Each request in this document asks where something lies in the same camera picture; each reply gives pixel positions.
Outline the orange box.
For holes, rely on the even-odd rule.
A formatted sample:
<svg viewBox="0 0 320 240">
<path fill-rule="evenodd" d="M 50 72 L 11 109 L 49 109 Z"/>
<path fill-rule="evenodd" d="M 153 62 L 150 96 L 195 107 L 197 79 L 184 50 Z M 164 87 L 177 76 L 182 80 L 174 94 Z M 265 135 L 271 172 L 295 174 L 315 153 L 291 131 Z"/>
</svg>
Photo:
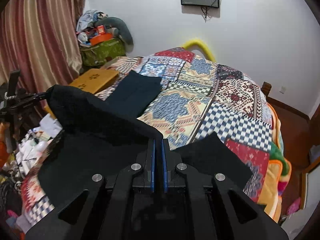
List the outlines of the orange box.
<svg viewBox="0 0 320 240">
<path fill-rule="evenodd" d="M 99 34 L 93 38 L 90 38 L 89 42 L 91 43 L 91 46 L 95 46 L 96 44 L 111 40 L 112 38 L 113 35 L 111 33 Z"/>
</svg>

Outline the yellow curved bed rail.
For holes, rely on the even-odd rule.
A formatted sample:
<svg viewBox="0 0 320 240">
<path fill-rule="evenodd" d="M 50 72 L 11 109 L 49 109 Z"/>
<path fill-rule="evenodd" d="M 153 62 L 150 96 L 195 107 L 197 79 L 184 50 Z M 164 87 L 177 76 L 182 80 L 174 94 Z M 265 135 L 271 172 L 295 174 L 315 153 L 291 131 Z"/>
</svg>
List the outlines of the yellow curved bed rail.
<svg viewBox="0 0 320 240">
<path fill-rule="evenodd" d="M 201 50 L 205 56 L 206 59 L 216 62 L 215 56 L 212 53 L 212 51 L 209 49 L 209 47 L 199 38 L 193 38 L 191 40 L 188 40 L 184 44 L 182 44 L 182 48 L 188 50 L 190 48 L 197 47 L 199 50 Z"/>
</svg>

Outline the folded dark teal garment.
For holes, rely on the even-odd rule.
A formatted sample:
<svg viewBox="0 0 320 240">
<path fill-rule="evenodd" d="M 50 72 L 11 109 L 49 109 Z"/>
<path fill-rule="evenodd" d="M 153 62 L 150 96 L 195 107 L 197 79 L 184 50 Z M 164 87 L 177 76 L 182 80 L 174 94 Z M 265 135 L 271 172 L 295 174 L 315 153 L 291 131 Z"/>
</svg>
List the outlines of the folded dark teal garment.
<svg viewBox="0 0 320 240">
<path fill-rule="evenodd" d="M 161 92 L 161 78 L 130 71 L 105 100 L 113 113 L 137 118 Z"/>
</svg>

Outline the striped pink beige curtain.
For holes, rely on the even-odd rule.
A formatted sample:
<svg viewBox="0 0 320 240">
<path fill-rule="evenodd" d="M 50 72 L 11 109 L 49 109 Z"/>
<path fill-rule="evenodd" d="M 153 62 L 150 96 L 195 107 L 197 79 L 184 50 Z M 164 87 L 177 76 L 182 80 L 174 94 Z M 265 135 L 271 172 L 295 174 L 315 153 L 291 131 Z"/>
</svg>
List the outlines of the striped pink beige curtain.
<svg viewBox="0 0 320 240">
<path fill-rule="evenodd" d="M 9 0 L 1 12 L 1 83 L 21 70 L 29 93 L 67 85 L 82 67 L 76 24 L 85 0 Z"/>
</svg>

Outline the patchwork patterned bedspread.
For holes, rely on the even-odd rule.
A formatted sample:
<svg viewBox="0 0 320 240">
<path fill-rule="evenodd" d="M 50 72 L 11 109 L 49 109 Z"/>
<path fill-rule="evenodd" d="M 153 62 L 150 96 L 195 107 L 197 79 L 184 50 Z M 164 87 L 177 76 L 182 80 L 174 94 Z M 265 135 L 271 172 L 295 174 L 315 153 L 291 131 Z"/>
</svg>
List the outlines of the patchwork patterned bedspread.
<svg viewBox="0 0 320 240">
<path fill-rule="evenodd" d="M 161 92 L 135 118 L 157 129 L 172 151 L 215 133 L 249 167 L 251 178 L 242 189 L 254 202 L 260 196 L 272 144 L 272 116 L 260 87 L 246 74 L 209 61 L 183 48 L 143 58 L 118 58 L 109 69 L 119 71 L 116 82 L 94 95 L 103 102 L 130 71 L 160 77 Z M 61 138 L 55 137 L 22 184 L 23 213 L 31 225 L 54 206 L 43 191 L 38 172 Z"/>
</svg>

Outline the white crumpled cloth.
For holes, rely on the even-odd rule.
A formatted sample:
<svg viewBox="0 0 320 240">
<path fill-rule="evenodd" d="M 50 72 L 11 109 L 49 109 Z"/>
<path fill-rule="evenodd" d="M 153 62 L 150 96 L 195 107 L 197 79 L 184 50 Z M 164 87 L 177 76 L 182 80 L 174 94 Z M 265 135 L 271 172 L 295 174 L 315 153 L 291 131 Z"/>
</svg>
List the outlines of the white crumpled cloth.
<svg viewBox="0 0 320 240">
<path fill-rule="evenodd" d="M 40 121 L 41 129 L 50 137 L 55 138 L 61 131 L 62 126 L 57 119 L 53 119 L 50 114 L 47 114 Z"/>
</svg>

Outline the wooden lap board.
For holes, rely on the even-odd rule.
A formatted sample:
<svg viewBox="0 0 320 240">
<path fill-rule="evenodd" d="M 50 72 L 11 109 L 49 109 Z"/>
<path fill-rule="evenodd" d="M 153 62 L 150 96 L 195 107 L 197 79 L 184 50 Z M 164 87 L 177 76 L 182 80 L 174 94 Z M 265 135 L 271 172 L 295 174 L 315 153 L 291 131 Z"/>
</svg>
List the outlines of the wooden lap board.
<svg viewBox="0 0 320 240">
<path fill-rule="evenodd" d="M 118 77 L 119 71 L 114 69 L 90 69 L 72 83 L 50 89 L 44 110 L 54 119 L 63 121 L 64 114 L 71 116 L 80 109 L 81 101 L 110 87 Z"/>
</svg>

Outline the grey neck pillow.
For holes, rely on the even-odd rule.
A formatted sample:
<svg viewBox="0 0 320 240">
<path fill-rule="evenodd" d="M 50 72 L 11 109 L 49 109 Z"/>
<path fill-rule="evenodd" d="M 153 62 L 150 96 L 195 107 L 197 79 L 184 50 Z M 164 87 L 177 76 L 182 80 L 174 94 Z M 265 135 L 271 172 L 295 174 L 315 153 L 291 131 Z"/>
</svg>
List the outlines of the grey neck pillow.
<svg viewBox="0 0 320 240">
<path fill-rule="evenodd" d="M 128 45 L 133 45 L 132 35 L 123 20 L 117 17 L 105 17 L 100 20 L 100 23 L 105 27 L 118 29 L 118 34 L 122 38 L 122 40 Z"/>
</svg>

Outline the wooden bed post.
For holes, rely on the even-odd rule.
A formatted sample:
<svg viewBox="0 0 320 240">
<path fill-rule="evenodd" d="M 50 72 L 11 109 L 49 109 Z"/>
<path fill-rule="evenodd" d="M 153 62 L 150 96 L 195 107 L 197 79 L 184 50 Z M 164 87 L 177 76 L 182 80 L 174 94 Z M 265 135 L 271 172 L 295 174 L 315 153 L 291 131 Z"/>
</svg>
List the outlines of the wooden bed post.
<svg viewBox="0 0 320 240">
<path fill-rule="evenodd" d="M 261 91 L 264 94 L 264 96 L 268 97 L 269 93 L 271 91 L 272 85 L 268 82 L 263 82 L 263 85 L 261 87 Z"/>
</svg>

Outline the black pants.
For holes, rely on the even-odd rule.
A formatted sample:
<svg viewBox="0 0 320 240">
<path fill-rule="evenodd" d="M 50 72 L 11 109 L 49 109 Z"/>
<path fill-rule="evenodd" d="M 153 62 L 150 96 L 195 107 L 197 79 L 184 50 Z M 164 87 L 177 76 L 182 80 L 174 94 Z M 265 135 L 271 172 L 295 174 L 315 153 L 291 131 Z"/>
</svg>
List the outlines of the black pants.
<svg viewBox="0 0 320 240">
<path fill-rule="evenodd" d="M 117 174 L 146 150 L 151 139 L 162 139 L 157 129 L 117 115 L 107 103 L 78 88 L 54 85 L 47 90 L 46 99 L 63 127 L 61 138 L 38 172 L 40 185 L 54 206 L 81 192 L 94 174 Z M 223 173 L 241 189 L 252 176 L 249 167 L 215 133 L 176 152 L 200 173 Z"/>
</svg>

